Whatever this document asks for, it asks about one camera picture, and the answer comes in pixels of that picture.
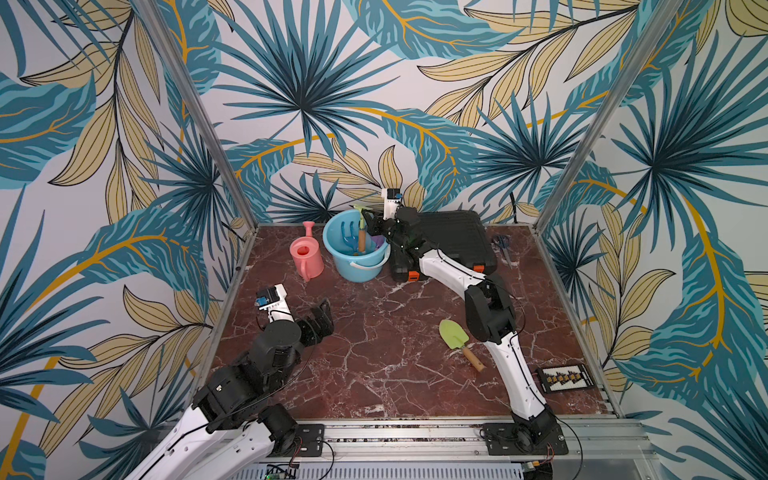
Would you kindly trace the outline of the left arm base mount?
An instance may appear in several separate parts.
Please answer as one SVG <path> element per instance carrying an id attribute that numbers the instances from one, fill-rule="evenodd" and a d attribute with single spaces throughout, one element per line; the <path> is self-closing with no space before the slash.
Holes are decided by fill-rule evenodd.
<path id="1" fill-rule="evenodd" d="M 323 454 L 326 426 L 320 423 L 298 424 L 289 431 L 283 457 L 319 458 Z"/>

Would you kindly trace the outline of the green fork wooden handle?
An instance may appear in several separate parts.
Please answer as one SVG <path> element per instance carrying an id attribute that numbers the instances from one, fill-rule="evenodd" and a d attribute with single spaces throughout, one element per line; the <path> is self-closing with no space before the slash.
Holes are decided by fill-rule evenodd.
<path id="1" fill-rule="evenodd" d="M 364 207 L 362 205 L 354 204 L 353 208 L 359 214 L 357 254 L 358 255 L 364 255 L 366 253 L 366 246 L 367 246 L 367 239 L 366 239 L 367 229 L 366 229 L 366 219 L 365 219 L 365 214 L 364 214 Z"/>

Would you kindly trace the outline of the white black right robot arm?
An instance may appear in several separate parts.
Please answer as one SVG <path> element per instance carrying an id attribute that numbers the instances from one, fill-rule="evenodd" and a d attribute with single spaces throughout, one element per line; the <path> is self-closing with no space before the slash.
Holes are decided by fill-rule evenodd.
<path id="1" fill-rule="evenodd" d="M 491 354 L 507 390 L 515 425 L 488 437 L 531 453 L 561 431 L 526 365 L 512 295 L 496 272 L 479 216 L 470 211 L 424 213 L 395 200 L 382 213 L 364 209 L 366 231 L 385 238 L 400 279 L 431 278 L 465 302 L 465 324 Z"/>

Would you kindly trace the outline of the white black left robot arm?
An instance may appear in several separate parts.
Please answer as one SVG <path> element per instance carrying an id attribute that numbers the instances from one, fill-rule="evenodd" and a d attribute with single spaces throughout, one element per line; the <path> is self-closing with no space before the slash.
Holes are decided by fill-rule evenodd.
<path id="1" fill-rule="evenodd" d="M 252 346 L 216 370 L 177 425 L 131 472 L 131 479 L 227 479 L 268 457 L 318 456 L 324 429 L 301 427 L 272 402 L 304 350 L 334 332 L 330 303 L 295 319 L 284 302 L 267 306 L 269 324 Z"/>

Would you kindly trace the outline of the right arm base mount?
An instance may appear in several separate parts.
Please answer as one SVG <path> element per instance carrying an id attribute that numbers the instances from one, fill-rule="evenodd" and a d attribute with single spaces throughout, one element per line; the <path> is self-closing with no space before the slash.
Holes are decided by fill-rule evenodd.
<path id="1" fill-rule="evenodd" d="M 536 433 L 528 427 L 513 423 L 485 423 L 480 428 L 490 456 L 529 456 L 540 459 L 569 453 L 565 436 L 559 426 L 547 433 Z"/>

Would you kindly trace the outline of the purple shovel pink handle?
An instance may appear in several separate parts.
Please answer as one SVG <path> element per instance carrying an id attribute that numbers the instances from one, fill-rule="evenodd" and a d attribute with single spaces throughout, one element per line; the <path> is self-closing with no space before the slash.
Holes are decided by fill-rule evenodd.
<path id="1" fill-rule="evenodd" d="M 386 238 L 383 235 L 372 236 L 371 240 L 374 243 L 375 250 L 378 250 L 387 242 Z"/>

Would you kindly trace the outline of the blue rake yellow handle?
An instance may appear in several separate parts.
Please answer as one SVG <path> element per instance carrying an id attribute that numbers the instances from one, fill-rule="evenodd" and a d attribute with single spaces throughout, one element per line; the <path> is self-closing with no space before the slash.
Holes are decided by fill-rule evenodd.
<path id="1" fill-rule="evenodd" d="M 344 221 L 340 224 L 341 240 L 344 246 L 352 253 L 358 251 L 357 227 L 352 221 Z"/>

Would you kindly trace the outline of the green trowel wooden handle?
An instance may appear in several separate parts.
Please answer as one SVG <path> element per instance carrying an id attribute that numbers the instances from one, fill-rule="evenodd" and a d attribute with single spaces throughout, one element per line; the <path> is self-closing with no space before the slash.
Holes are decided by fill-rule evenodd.
<path id="1" fill-rule="evenodd" d="M 485 365 L 468 348 L 469 336 L 460 324 L 453 320 L 443 319 L 440 321 L 438 329 L 440 337 L 450 349 L 460 351 L 476 371 L 482 372 L 485 369 Z"/>

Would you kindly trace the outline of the pink plastic watering can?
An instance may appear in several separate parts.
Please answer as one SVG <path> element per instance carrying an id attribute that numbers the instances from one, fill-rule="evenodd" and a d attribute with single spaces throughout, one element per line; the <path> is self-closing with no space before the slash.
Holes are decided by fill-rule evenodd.
<path id="1" fill-rule="evenodd" d="M 314 225 L 313 221 L 304 221 L 304 235 L 295 239 L 289 247 L 296 269 L 305 282 L 319 277 L 324 271 L 320 245 L 312 232 Z"/>

